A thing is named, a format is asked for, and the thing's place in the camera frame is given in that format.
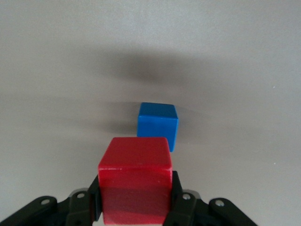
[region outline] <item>gray surface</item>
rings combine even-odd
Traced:
[[[1,1],[0,220],[88,186],[148,101],[177,107],[184,188],[299,225],[300,24],[299,0]]]

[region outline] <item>red block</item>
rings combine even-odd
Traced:
[[[162,224],[170,210],[172,164],[164,137],[116,137],[98,166],[106,225]]]

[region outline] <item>toy block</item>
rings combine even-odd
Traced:
[[[165,137],[116,137],[98,165],[106,225],[163,224],[172,164]]]
[[[137,137],[166,137],[172,152],[179,119],[174,105],[141,103],[138,115]]]

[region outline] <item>top face of red cube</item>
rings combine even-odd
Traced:
[[[165,137],[116,137],[99,163],[99,170],[134,168],[171,169],[168,141]]]

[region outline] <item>blue block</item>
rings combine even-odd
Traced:
[[[173,105],[142,103],[138,115],[137,137],[166,137],[172,152],[179,119]]]

